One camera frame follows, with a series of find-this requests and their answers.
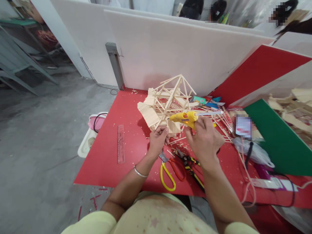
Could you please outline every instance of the black hair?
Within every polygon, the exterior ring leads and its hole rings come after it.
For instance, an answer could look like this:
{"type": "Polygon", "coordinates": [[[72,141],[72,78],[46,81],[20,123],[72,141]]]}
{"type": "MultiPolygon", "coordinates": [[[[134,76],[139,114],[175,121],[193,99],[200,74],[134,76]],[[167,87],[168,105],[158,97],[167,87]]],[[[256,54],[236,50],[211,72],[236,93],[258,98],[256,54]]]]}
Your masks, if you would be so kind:
{"type": "Polygon", "coordinates": [[[292,21],[278,34],[284,34],[286,32],[312,34],[312,18],[303,22],[299,22],[298,20],[292,21]]]}
{"type": "Polygon", "coordinates": [[[199,20],[204,8],[204,0],[186,0],[181,9],[180,17],[199,20]]]}
{"type": "Polygon", "coordinates": [[[211,21],[218,21],[224,14],[227,7],[227,2],[225,0],[218,0],[212,4],[210,8],[211,21]]]}
{"type": "Polygon", "coordinates": [[[285,23],[297,5],[298,0],[288,0],[287,2],[281,3],[281,5],[274,9],[272,19],[277,20],[277,26],[281,26],[285,23]]]}

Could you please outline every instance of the gray chair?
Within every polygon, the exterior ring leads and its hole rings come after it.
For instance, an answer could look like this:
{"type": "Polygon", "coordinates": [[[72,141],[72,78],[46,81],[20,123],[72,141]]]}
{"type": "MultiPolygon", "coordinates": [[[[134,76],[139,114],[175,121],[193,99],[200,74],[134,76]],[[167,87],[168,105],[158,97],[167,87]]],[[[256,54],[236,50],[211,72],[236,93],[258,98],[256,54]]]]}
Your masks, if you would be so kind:
{"type": "Polygon", "coordinates": [[[36,61],[32,60],[12,39],[1,26],[0,26],[0,80],[7,84],[12,89],[18,91],[3,77],[14,80],[15,82],[28,89],[33,94],[37,95],[36,91],[28,84],[18,78],[15,73],[20,72],[26,68],[34,67],[40,71],[46,78],[58,85],[58,82],[50,76],[36,61]]]}

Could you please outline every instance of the glue gun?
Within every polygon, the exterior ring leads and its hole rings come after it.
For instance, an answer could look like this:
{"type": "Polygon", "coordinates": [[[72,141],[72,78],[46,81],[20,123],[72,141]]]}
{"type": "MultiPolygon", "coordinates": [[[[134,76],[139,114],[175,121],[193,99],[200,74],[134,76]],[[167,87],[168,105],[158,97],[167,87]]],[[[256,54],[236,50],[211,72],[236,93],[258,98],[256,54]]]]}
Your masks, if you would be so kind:
{"type": "Polygon", "coordinates": [[[213,112],[204,112],[204,113],[196,113],[196,111],[188,111],[174,114],[170,116],[170,120],[173,122],[180,122],[183,124],[186,124],[187,126],[191,127],[195,130],[195,121],[198,120],[199,116],[203,115],[216,115],[216,114],[222,114],[222,111],[213,111],[213,112]]]}

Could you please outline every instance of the green sheet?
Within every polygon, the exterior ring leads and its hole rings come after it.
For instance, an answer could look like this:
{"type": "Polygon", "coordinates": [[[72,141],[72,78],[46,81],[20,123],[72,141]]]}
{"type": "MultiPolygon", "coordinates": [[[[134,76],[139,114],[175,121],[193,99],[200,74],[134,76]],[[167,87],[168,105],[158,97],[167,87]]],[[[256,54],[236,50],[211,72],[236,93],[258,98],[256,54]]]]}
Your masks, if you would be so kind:
{"type": "Polygon", "coordinates": [[[275,164],[276,172],[312,176],[311,149],[263,99],[244,109],[265,139],[260,145],[275,164]]]}
{"type": "Polygon", "coordinates": [[[11,24],[17,24],[17,25],[20,25],[20,26],[26,26],[26,25],[31,25],[31,24],[36,24],[37,22],[34,21],[34,20],[30,20],[30,19],[27,19],[27,20],[20,20],[20,19],[15,19],[15,18],[12,18],[11,20],[4,20],[4,19],[1,19],[0,20],[0,24],[1,23],[11,23],[11,24]]]}

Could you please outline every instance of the yellow-handled scissors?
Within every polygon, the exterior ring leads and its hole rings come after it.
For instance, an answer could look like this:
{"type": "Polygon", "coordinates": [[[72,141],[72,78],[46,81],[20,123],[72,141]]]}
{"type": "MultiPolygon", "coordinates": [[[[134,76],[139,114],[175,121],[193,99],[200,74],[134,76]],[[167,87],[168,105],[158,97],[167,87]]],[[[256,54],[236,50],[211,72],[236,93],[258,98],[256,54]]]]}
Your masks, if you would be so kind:
{"type": "Polygon", "coordinates": [[[170,158],[170,159],[166,158],[165,153],[164,153],[163,151],[162,151],[162,153],[159,155],[159,157],[162,159],[162,164],[161,164],[161,166],[160,166],[160,180],[161,180],[162,185],[164,186],[165,189],[167,189],[169,192],[173,192],[173,191],[176,189],[176,183],[175,183],[174,179],[172,178],[171,174],[169,173],[169,171],[167,170],[167,168],[166,168],[166,166],[165,166],[165,163],[166,163],[166,162],[169,162],[169,163],[171,164],[173,171],[175,172],[175,174],[176,174],[176,176],[178,177],[178,179],[181,180],[181,181],[184,181],[184,180],[186,179],[186,171],[185,171],[185,169],[184,169],[184,166],[183,166],[182,164],[180,164],[178,161],[176,161],[176,160],[174,160],[174,159],[172,159],[172,158],[170,158]],[[176,163],[178,163],[178,164],[181,165],[181,168],[183,169],[183,175],[184,175],[183,178],[181,178],[181,177],[179,176],[179,174],[177,173],[173,162],[176,162],[176,163]],[[163,176],[163,174],[162,174],[162,173],[163,173],[163,169],[165,170],[165,172],[166,172],[167,175],[169,176],[169,178],[170,178],[170,180],[171,180],[171,182],[172,182],[172,184],[173,184],[173,188],[169,188],[169,187],[165,184],[165,182],[163,181],[163,177],[162,177],[162,176],[163,176]]]}

